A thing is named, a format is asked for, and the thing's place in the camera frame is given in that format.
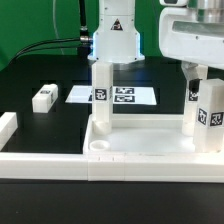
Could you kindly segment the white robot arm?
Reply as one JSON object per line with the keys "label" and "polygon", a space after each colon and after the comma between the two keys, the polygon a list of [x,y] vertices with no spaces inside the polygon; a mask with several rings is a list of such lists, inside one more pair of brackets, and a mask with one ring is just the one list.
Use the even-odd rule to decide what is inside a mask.
{"label": "white robot arm", "polygon": [[[185,68],[204,65],[224,70],[224,0],[159,0],[159,49]],[[135,0],[99,0],[99,26],[91,61],[127,65],[142,61],[135,28]]]}

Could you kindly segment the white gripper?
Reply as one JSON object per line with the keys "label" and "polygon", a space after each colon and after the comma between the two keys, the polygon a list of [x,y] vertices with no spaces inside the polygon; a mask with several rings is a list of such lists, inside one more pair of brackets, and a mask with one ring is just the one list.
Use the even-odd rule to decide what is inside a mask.
{"label": "white gripper", "polygon": [[159,48],[163,56],[183,61],[187,87],[198,92],[197,64],[224,70],[224,23],[198,22],[195,10],[166,7],[160,14]]}

